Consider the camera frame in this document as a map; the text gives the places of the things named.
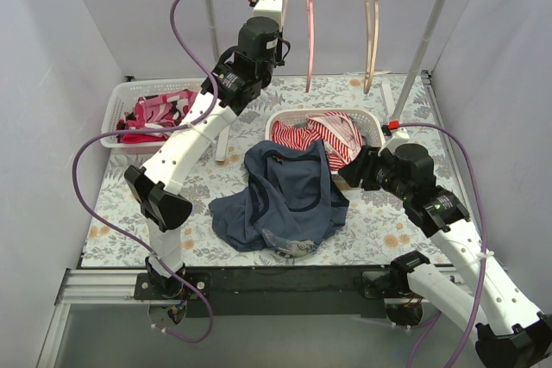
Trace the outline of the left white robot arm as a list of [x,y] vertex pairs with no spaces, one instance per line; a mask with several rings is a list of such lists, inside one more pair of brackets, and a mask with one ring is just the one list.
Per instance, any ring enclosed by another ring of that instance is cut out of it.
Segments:
[[185,178],[211,142],[271,83],[285,44],[280,23],[265,16],[249,18],[236,46],[221,55],[212,76],[202,83],[183,120],[187,129],[172,133],[153,157],[124,173],[153,249],[146,258],[149,283],[166,299],[177,297],[184,287],[179,229],[192,211],[191,202],[180,194]]

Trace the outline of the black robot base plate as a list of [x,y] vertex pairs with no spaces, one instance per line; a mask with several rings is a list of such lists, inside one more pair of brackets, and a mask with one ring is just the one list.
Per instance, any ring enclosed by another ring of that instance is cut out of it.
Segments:
[[417,325],[423,302],[395,290],[386,265],[188,267],[216,316],[358,315]]

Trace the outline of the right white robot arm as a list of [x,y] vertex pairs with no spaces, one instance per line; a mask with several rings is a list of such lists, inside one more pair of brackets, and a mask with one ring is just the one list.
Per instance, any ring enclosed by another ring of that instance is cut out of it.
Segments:
[[351,187],[385,190],[398,198],[409,220],[449,259],[468,287],[445,278],[419,252],[392,262],[392,290],[430,300],[464,329],[486,367],[531,367],[551,355],[551,316],[513,283],[484,245],[467,208],[436,182],[425,147],[403,144],[394,151],[363,147],[339,171]]

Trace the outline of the blue tank top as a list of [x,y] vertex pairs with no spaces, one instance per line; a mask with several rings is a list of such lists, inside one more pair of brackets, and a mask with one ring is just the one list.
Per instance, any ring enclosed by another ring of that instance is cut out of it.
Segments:
[[239,252],[315,252],[346,224],[349,200],[332,179],[321,140],[305,150],[264,140],[244,156],[248,185],[209,204],[215,234]]

